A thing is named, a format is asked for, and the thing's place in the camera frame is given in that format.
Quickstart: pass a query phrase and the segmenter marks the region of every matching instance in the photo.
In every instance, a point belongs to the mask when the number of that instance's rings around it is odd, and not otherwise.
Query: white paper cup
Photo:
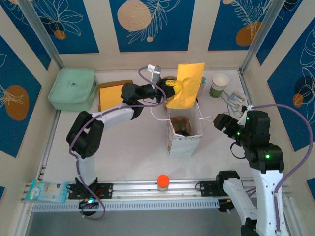
[[[224,74],[215,74],[212,77],[211,87],[210,87],[210,96],[213,98],[218,98],[223,93],[223,90],[226,88],[229,79]]]

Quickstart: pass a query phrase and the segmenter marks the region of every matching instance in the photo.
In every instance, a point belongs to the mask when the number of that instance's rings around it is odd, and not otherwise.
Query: wall
[[[0,36],[41,85],[39,96],[17,156],[14,157],[0,151],[0,186],[5,187],[0,201],[0,235],[7,235],[14,209],[21,199],[25,183],[32,181],[36,176],[48,138],[55,110],[49,104],[47,96],[58,70],[53,63],[50,64],[48,70],[44,68],[2,8],[0,8],[0,19]],[[0,70],[0,82],[5,82],[8,74],[2,74],[1,72]],[[1,115],[1,130],[6,126],[6,123],[3,123],[4,119],[6,117]]]
[[[275,103],[267,84],[267,80],[277,69],[278,65],[285,58],[288,51],[292,48],[300,35],[315,17],[314,9],[315,2],[313,0],[303,0],[262,66],[260,66],[257,59],[252,61],[245,77],[248,81],[253,103],[255,105]],[[290,83],[291,78],[284,74],[283,76],[286,77],[286,83],[279,83],[285,87],[288,83]],[[294,152],[293,146],[282,121],[282,117],[277,108],[268,108],[264,110],[268,112],[271,119],[271,142],[282,148],[284,154],[284,167],[285,172],[287,173],[301,161],[308,149],[308,146]],[[301,130],[300,133],[306,135],[306,130],[304,127],[302,128],[303,130]],[[315,151],[313,150],[307,162],[287,180],[292,194],[297,200],[299,211],[302,213],[301,221],[304,222],[309,231],[309,235],[315,235],[315,202],[310,194],[306,180],[315,177],[314,168]]]
[[[109,1],[84,0],[93,28],[99,54],[61,55],[67,66],[88,66],[98,70],[136,69],[148,63],[163,68],[176,68],[182,62],[206,62],[206,67],[239,67],[246,55],[243,51],[208,51],[220,0],[196,0],[192,17],[188,50],[181,52],[120,53]]]

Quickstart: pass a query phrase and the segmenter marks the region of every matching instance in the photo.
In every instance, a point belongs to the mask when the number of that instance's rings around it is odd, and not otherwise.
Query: metal frame
[[[261,46],[263,40],[265,39],[270,27],[272,26],[274,20],[276,19],[279,11],[281,10],[285,0],[278,0],[274,1],[271,5],[270,9],[268,10],[261,27],[259,28],[256,37],[254,38],[248,53],[239,68],[239,77],[242,83],[242,87],[244,89],[245,94],[248,97],[248,103],[252,104],[252,96],[248,89],[248,84],[246,79],[244,78],[244,73],[249,67],[250,62],[255,57],[259,47]],[[59,57],[59,53],[53,44],[50,36],[48,35],[45,27],[43,26],[42,22],[38,18],[34,8],[32,7],[31,3],[28,0],[17,0],[17,3],[24,13],[26,19],[32,26],[34,32],[36,33],[37,37],[39,38],[40,42],[45,47],[46,51],[48,52],[49,56],[55,62],[58,69],[64,68],[64,64]],[[215,68],[214,70],[223,70],[224,68]],[[50,131],[50,135],[48,138],[47,145],[45,147],[45,152],[42,156],[40,166],[36,175],[36,178],[39,180],[43,179],[45,173],[45,167],[47,164],[47,160],[49,157],[49,153],[52,146],[52,141],[56,132],[58,120],[60,116],[60,111],[56,111],[54,120],[52,122],[52,127]],[[113,207],[113,210],[119,210],[118,207],[119,203],[125,204],[143,204],[143,203],[160,203],[162,201],[164,203],[173,202],[173,203],[180,203],[180,201],[186,203],[184,204],[184,208],[187,207],[189,203],[200,203],[200,202],[212,202],[213,198],[204,198],[201,197],[199,191],[195,189],[195,185],[200,182],[201,180],[175,180],[170,182],[169,190],[166,192],[160,192],[157,190],[157,185],[154,181],[121,181],[121,182],[114,182],[114,192],[113,198],[111,200],[104,201],[105,204],[109,204],[109,206],[113,206],[113,204],[117,204],[117,208]],[[254,181],[253,179],[242,179],[242,184],[245,187],[245,190],[249,190],[253,188]],[[26,185],[24,194],[26,193],[27,189],[29,188],[30,184]],[[10,235],[12,236],[23,236],[26,233],[28,223],[30,221],[31,212],[32,210],[39,211],[40,204],[34,204],[29,202],[22,202],[19,203],[16,215],[18,216],[15,218],[15,223],[13,224],[16,226],[14,229],[11,228]],[[67,200],[66,205],[73,206],[74,204],[77,205],[78,201],[74,200]],[[290,197],[290,192],[287,186],[283,186],[283,202],[284,202],[284,211],[289,223],[291,232],[294,232],[294,235],[302,235],[303,227],[301,226],[301,222],[298,221],[299,217],[296,215],[295,204],[292,197]],[[41,206],[45,208],[45,211],[51,211],[53,207],[56,207],[57,204],[52,203],[41,203]],[[209,208],[209,205],[201,205],[198,208]],[[63,207],[56,207],[57,210],[54,211],[65,211]],[[130,208],[131,210],[139,210],[139,207],[135,206]]]
[[[106,211],[134,211],[134,210],[191,210],[191,209],[219,209],[218,199],[200,200],[147,200],[147,201],[104,201]],[[35,204],[33,212],[79,212],[79,204],[39,203]],[[102,207],[94,206],[86,211],[103,211]]]
[[[59,57],[58,50],[56,49],[32,4],[28,0],[17,0],[17,3],[50,58],[55,62],[59,70],[64,68],[64,64]]]
[[[266,16],[264,17],[258,32],[253,39],[250,48],[247,51],[245,59],[240,67],[241,74],[245,73],[248,69],[252,59],[256,56],[262,42],[265,40],[272,24],[274,23],[275,19],[277,18],[280,10],[282,9],[286,0],[274,0],[271,4]]]

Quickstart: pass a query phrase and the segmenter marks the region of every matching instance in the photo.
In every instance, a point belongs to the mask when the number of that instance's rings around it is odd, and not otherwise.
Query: table
[[[215,116],[227,111],[226,103],[221,98],[211,98],[209,89],[212,76],[216,73],[227,75],[230,82],[226,92],[243,92],[236,70],[205,70],[205,85],[199,106],[203,116]],[[147,78],[150,73],[143,72]],[[176,69],[162,69],[162,77],[176,76]],[[146,84],[136,70],[100,71],[96,73],[100,83],[132,79],[135,84]],[[89,112],[97,112],[98,96]],[[158,118],[166,118],[163,106],[153,108]],[[74,181],[77,176],[75,158],[68,153],[69,144],[66,136],[78,113],[61,111],[51,151],[46,165],[45,181]],[[230,153],[233,142],[222,132],[216,130],[211,121],[201,120],[202,139],[191,158],[168,158],[166,144],[166,122],[152,117],[149,108],[132,120],[112,127],[103,133],[98,152],[95,154],[95,171],[99,181],[140,181],[155,180],[161,174],[170,179],[209,179],[215,178],[219,171],[236,170],[240,177],[252,177],[247,160],[238,160]],[[243,156],[241,147],[235,146],[233,152]]]

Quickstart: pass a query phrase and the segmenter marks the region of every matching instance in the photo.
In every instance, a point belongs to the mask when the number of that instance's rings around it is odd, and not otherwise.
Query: brown object in bag
[[[168,75],[168,76],[163,77],[163,79],[167,79],[167,80],[177,80],[177,77],[176,77],[176,76],[172,76],[172,75]]]
[[[172,117],[172,125],[174,127],[175,133],[183,130],[191,135],[191,125],[187,117]]]

